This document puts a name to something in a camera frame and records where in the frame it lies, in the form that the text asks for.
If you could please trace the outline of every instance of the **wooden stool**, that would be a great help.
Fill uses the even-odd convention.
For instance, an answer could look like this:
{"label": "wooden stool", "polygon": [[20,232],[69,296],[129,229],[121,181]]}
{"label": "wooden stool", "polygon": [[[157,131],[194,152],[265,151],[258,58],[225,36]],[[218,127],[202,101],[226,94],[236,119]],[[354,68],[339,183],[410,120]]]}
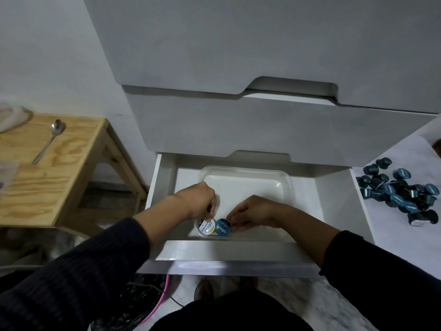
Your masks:
{"label": "wooden stool", "polygon": [[[32,165],[56,119],[65,122],[66,129]],[[0,226],[60,228],[91,237],[103,230],[93,222],[97,217],[135,214],[147,195],[115,140],[105,118],[38,113],[28,123],[0,134],[0,161],[20,163],[12,183],[0,191]],[[135,195],[135,209],[78,209],[102,155]]]}

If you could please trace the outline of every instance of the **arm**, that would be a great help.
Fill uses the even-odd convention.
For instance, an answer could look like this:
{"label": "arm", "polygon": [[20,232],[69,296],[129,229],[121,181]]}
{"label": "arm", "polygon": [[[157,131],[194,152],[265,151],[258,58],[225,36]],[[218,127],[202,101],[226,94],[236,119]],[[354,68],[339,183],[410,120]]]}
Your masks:
{"label": "arm", "polygon": [[230,212],[235,231],[285,229],[337,288],[379,330],[431,330],[441,311],[441,281],[289,205],[251,196]]}
{"label": "arm", "polygon": [[0,329],[86,330],[168,231],[212,215],[213,198],[199,183],[86,240],[0,295]]}

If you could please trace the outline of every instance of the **foot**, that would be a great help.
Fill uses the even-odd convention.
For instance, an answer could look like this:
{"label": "foot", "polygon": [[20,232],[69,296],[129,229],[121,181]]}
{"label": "foot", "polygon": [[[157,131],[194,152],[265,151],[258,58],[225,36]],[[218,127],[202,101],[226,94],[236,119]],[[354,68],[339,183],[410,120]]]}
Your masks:
{"label": "foot", "polygon": [[214,300],[213,286],[207,279],[202,280],[195,289],[195,301]]}
{"label": "foot", "polygon": [[239,290],[257,289],[259,278],[256,276],[241,276],[239,281]]}

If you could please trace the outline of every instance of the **sleeve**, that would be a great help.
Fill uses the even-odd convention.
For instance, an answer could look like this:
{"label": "sleeve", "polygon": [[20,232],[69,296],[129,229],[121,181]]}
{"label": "sleeve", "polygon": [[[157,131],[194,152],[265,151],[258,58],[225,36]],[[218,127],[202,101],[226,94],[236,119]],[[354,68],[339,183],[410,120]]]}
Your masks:
{"label": "sleeve", "polygon": [[328,246],[321,275],[378,330],[432,330],[441,281],[349,231]]}
{"label": "sleeve", "polygon": [[118,222],[0,295],[0,329],[86,330],[149,252],[137,221]]}

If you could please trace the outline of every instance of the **metal spoon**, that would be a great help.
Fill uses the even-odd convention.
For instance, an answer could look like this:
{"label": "metal spoon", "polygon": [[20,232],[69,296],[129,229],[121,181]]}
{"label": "metal spoon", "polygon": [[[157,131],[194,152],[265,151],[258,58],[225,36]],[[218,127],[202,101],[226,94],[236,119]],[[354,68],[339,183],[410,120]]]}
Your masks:
{"label": "metal spoon", "polygon": [[59,134],[61,134],[65,129],[65,124],[61,122],[60,120],[56,120],[52,126],[51,126],[51,138],[49,138],[48,142],[46,143],[45,147],[40,151],[39,154],[35,157],[35,159],[32,161],[32,165],[36,165],[37,162],[40,161],[40,159],[45,155],[46,150],[48,149],[49,145],[52,143],[52,140],[54,140],[55,137],[57,137]]}

